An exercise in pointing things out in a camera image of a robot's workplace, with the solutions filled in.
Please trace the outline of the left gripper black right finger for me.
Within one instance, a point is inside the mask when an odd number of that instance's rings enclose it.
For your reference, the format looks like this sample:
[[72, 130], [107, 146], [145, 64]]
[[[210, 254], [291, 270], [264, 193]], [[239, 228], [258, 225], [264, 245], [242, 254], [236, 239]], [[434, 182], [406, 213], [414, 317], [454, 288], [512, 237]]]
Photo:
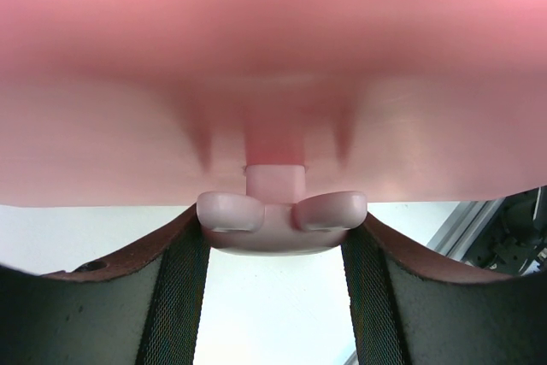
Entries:
[[360, 364], [544, 364], [546, 274], [457, 262], [368, 215], [341, 246]]

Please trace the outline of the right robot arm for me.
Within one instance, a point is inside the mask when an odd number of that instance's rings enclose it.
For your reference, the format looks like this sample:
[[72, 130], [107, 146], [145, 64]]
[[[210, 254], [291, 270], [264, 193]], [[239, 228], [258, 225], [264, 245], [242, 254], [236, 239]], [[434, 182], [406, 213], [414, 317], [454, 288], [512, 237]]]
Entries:
[[546, 187], [506, 197], [462, 260], [508, 275], [546, 269]]

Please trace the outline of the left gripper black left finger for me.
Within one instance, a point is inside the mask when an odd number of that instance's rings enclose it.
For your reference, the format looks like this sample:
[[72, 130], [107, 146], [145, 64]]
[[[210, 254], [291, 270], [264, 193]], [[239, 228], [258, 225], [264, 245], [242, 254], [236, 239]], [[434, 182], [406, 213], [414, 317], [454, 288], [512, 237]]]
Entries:
[[190, 364], [209, 247], [194, 208], [72, 272], [1, 270], [4, 364]]

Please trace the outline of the light pink drawer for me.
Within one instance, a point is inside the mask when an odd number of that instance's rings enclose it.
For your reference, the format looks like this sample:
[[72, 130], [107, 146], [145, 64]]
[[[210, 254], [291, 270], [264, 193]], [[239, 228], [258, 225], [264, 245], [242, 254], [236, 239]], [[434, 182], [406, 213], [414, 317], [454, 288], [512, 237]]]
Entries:
[[1, 83], [1, 201], [189, 205], [298, 165], [309, 195], [490, 200], [546, 182], [546, 75], [41, 76]]

